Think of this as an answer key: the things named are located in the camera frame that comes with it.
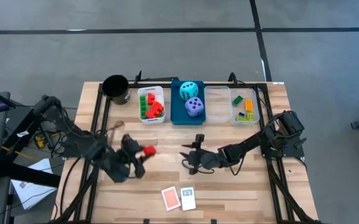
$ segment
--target clear plastic container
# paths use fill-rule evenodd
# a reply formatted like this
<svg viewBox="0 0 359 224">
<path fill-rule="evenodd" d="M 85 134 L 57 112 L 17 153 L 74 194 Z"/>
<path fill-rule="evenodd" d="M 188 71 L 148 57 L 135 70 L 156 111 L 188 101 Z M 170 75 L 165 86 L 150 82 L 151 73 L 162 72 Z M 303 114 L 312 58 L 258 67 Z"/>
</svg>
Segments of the clear plastic container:
<svg viewBox="0 0 359 224">
<path fill-rule="evenodd" d="M 225 123 L 232 117 L 230 89 L 227 86 L 206 86 L 205 115 L 208 123 Z"/>
<path fill-rule="evenodd" d="M 233 116 L 231 117 L 231 120 L 233 124 L 235 125 L 252 125 L 259 121 L 259 111 L 257 106 L 257 99 L 256 99 L 256 93 L 254 90 L 250 88 L 232 88 L 230 90 L 231 100 L 230 104 L 233 108 Z M 237 105 L 233 105 L 232 102 L 237 98 L 237 96 L 243 97 L 243 100 Z M 237 121 L 236 118 L 239 115 L 239 113 L 247 114 L 246 107 L 245 107 L 245 101 L 249 99 L 253 102 L 253 110 L 249 111 L 254 114 L 254 120 L 253 121 Z"/>
<path fill-rule="evenodd" d="M 164 109 L 162 110 L 162 117 L 160 118 L 151 118 L 151 119 L 142 119 L 141 118 L 141 102 L 139 101 L 139 97 L 141 95 L 147 95 L 148 93 L 152 93 L 156 100 L 162 103 Z M 144 124 L 158 124 L 163 123 L 166 120 L 166 106 L 164 105 L 164 91 L 161 86 L 152 86 L 138 89 L 138 101 L 139 101 L 139 119 Z"/>
</svg>

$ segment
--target plastic bin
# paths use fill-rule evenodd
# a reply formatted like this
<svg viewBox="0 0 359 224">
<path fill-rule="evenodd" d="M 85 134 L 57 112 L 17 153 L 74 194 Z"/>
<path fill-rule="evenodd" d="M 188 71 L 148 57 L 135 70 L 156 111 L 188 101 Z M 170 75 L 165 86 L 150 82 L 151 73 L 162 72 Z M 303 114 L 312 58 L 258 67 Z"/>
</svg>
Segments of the plastic bin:
<svg viewBox="0 0 359 224">
<path fill-rule="evenodd" d="M 187 81 L 172 81 L 171 82 L 171 122 L 174 125 L 202 125 L 205 121 L 205 109 L 203 113 L 194 117 L 189 116 L 185 109 L 185 100 L 183 100 L 179 95 L 179 88 L 181 84 Z M 204 82 L 202 81 L 191 81 L 198 86 L 198 95 L 201 101 L 204 104 Z"/>
<path fill-rule="evenodd" d="M 156 100 L 159 101 L 160 103 L 162 103 L 162 105 L 164 107 L 164 109 L 162 110 L 162 117 L 151 118 L 151 119 L 142 119 L 141 118 L 141 102 L 139 101 L 139 97 L 141 95 L 147 95 L 148 93 L 155 95 Z M 144 124 L 158 124 L 158 123 L 163 123 L 166 120 L 166 106 L 164 105 L 164 91 L 161 88 L 161 86 L 152 86 L 152 87 L 145 87 L 145 88 L 138 89 L 138 102 L 139 102 L 139 119 Z"/>
<path fill-rule="evenodd" d="M 227 86 L 206 86 L 205 114 L 208 123 L 225 123 L 233 116 L 230 89 Z"/>
<path fill-rule="evenodd" d="M 232 105 L 233 108 L 233 116 L 231 117 L 231 120 L 234 125 L 252 125 L 259 121 L 259 111 L 257 106 L 257 99 L 256 99 L 256 93 L 254 90 L 250 88 L 233 88 L 230 90 L 230 98 L 231 102 L 236 99 L 237 96 L 243 97 L 243 101 L 241 101 L 237 106 Z M 239 112 L 242 112 L 243 114 L 246 114 L 246 108 L 245 108 L 245 100 L 250 99 L 253 102 L 253 110 L 252 113 L 254 114 L 254 120 L 253 121 L 237 121 L 236 118 L 239 114 Z"/>
</svg>

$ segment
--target die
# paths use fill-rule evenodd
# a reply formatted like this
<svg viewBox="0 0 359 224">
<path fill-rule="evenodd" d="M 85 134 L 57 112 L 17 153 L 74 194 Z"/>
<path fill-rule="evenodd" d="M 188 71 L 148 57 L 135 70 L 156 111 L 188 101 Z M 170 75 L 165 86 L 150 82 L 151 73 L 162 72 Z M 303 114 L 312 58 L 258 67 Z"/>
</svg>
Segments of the die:
<svg viewBox="0 0 359 224">
<path fill-rule="evenodd" d="M 179 94 L 183 100 L 188 100 L 198 95 L 198 86 L 194 82 L 184 82 L 180 86 Z"/>
<path fill-rule="evenodd" d="M 190 116 L 197 116 L 203 112 L 204 105 L 199 97 L 192 97 L 186 101 L 185 108 Z"/>
</svg>

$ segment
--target black cup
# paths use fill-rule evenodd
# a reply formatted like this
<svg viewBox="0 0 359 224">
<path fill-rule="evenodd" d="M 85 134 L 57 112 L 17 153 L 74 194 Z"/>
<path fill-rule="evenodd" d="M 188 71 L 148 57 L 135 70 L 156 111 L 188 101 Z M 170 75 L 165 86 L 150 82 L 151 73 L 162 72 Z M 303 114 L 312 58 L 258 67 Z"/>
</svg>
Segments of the black cup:
<svg viewBox="0 0 359 224">
<path fill-rule="evenodd" d="M 102 84 L 103 94 L 117 105 L 123 105 L 129 101 L 129 83 L 122 75 L 112 75 Z"/>
</svg>

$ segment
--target black stripe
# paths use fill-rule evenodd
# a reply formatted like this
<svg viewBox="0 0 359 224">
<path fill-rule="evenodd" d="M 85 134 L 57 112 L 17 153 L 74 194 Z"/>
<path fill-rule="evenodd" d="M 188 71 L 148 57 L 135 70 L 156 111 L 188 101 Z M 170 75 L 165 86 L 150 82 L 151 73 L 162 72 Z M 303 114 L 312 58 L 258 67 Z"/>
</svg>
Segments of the black stripe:
<svg viewBox="0 0 359 224">
<path fill-rule="evenodd" d="M 256 39 L 258 41 L 258 47 L 259 47 L 259 54 L 261 55 L 261 59 L 264 62 L 263 67 L 265 71 L 265 81 L 271 82 L 272 81 L 271 70 L 269 69 L 268 56 L 266 55 L 266 49 L 265 49 L 264 39 L 262 37 L 261 24 L 259 23 L 258 10 L 256 9 L 255 0 L 249 0 L 249 4 L 251 5 L 251 12 L 253 13 Z"/>
<path fill-rule="evenodd" d="M 359 32 L 359 27 L 262 28 L 262 32 Z"/>
<path fill-rule="evenodd" d="M 214 32 L 255 32 L 255 29 L 251 27 L 194 27 L 152 29 L 0 30 L 0 34 L 169 34 Z"/>
</svg>

